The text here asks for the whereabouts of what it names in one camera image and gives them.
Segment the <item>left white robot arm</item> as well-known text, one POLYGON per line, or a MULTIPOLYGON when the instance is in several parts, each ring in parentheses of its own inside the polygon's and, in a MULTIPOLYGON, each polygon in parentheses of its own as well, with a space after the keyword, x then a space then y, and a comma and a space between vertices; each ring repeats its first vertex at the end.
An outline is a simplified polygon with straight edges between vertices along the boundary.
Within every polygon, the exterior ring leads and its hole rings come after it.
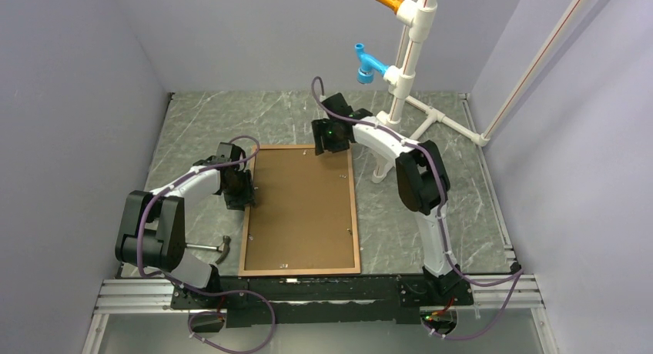
POLYGON ((221 142, 215 155, 194 163, 168 185, 129 193, 116 258, 135 266, 143 278, 162 276, 188 289, 203 308, 217 304, 222 294, 219 270, 187 250, 185 211, 212 195, 223 197, 233 211, 253 205, 253 176, 246 167, 249 159, 238 145, 221 142))

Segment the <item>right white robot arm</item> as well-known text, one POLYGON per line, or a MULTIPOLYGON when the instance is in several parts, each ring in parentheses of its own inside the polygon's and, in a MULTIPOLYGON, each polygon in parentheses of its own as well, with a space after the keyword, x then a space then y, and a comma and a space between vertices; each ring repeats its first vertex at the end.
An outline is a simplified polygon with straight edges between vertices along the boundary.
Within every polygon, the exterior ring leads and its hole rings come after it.
POLYGON ((429 301, 463 300, 470 284, 451 251, 444 207, 450 188, 438 147, 417 142, 383 126, 366 109, 353 110, 342 94, 314 96, 327 117, 312 122, 315 153, 341 152, 357 143, 388 161, 397 175, 401 202, 416 219, 424 249, 424 293, 429 301))

